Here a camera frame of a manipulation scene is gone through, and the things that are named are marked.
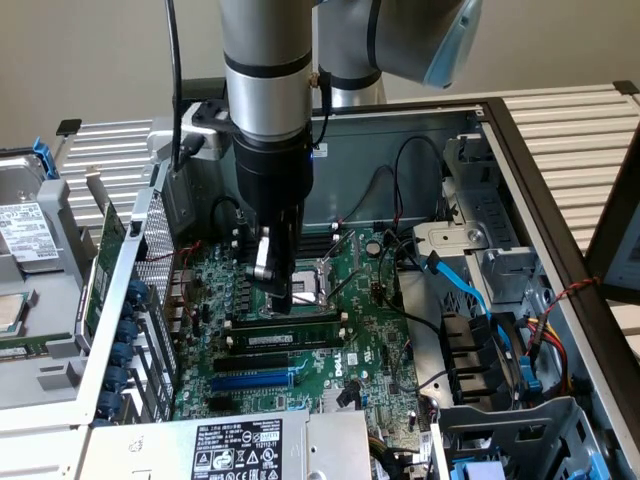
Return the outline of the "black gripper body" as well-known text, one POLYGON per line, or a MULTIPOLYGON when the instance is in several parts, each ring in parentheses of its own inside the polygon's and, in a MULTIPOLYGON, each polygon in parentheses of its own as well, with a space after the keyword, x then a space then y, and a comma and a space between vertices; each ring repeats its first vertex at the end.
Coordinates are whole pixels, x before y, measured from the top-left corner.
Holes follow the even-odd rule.
POLYGON ((299 238, 313 186, 312 131, 275 142, 233 138, 238 190, 260 225, 299 238))

